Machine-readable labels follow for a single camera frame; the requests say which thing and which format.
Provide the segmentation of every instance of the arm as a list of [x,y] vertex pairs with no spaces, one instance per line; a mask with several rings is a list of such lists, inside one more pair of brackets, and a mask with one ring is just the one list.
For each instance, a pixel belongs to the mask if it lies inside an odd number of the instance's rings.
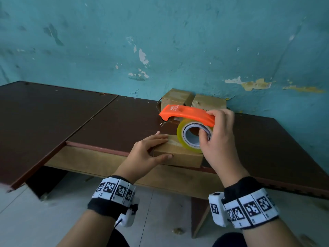
[[[215,125],[209,141],[205,131],[199,131],[200,148],[226,188],[250,174],[241,165],[237,155],[233,135],[234,112],[223,109],[208,113],[215,116]],[[280,218],[256,228],[243,230],[243,235],[249,247],[302,246]]]
[[[129,156],[113,175],[118,175],[134,184],[155,166],[171,158],[171,154],[151,157],[148,150],[168,141],[168,135],[158,131],[135,143]],[[116,219],[102,216],[93,210],[86,210],[78,222],[70,229],[57,247],[105,247],[114,228]]]

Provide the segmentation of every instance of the hand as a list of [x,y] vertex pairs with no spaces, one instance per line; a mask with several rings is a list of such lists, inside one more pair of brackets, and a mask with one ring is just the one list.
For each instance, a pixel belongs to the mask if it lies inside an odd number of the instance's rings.
[[151,147],[167,141],[168,135],[160,134],[160,131],[157,131],[156,134],[136,142],[128,157],[118,167],[114,175],[121,176],[134,184],[137,180],[148,174],[155,166],[172,158],[172,154],[170,153],[157,157],[151,157],[148,153]]
[[249,176],[240,163],[235,147],[234,112],[222,109],[210,110],[207,113],[215,116],[215,125],[209,141],[207,133],[202,129],[199,130],[200,148],[206,160],[219,175],[224,187],[227,187]]

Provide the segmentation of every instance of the person's left hand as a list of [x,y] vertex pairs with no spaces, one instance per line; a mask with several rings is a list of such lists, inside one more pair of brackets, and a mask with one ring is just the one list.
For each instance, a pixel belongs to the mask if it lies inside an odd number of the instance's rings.
[[151,147],[167,141],[168,135],[160,134],[160,131],[157,131],[156,134],[136,142],[126,160],[122,162],[113,175],[121,176],[134,184],[137,180],[148,174],[155,166],[172,158],[172,154],[170,153],[157,157],[151,157],[148,153]]

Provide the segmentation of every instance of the person's right arm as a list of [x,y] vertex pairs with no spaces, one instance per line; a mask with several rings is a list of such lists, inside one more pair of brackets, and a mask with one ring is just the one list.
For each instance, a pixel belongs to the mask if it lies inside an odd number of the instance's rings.
[[[234,112],[222,109],[208,111],[208,114],[215,116],[215,125],[209,141],[206,132],[200,129],[200,148],[226,188],[250,174],[237,155],[233,135]],[[302,246],[280,218],[242,232],[248,247]]]

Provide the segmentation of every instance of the table leg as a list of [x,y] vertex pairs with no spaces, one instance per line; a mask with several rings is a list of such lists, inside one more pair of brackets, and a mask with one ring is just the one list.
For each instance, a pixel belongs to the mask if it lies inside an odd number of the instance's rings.
[[25,183],[33,193],[42,201],[68,173],[49,166],[42,166]]
[[196,237],[209,211],[210,206],[207,199],[191,197],[192,238]]

